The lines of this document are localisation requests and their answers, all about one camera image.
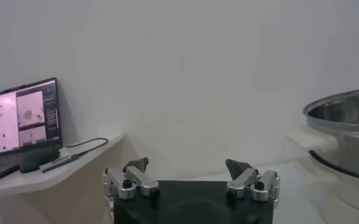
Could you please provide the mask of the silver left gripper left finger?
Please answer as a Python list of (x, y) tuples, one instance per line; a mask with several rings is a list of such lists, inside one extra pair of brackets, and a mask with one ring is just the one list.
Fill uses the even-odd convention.
[(160, 195), (159, 182), (145, 174), (148, 164), (149, 159), (144, 157), (129, 161), (122, 169), (117, 167), (105, 169), (102, 173), (104, 196), (131, 200), (140, 191), (142, 196), (158, 197)]

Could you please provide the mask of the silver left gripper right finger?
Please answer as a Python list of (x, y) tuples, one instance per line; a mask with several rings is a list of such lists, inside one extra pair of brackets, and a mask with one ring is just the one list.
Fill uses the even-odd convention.
[(227, 196), (231, 200), (244, 198), (246, 194), (254, 201), (279, 201), (280, 176), (277, 172), (267, 170), (261, 174), (249, 163), (225, 160), (232, 181), (228, 181)]

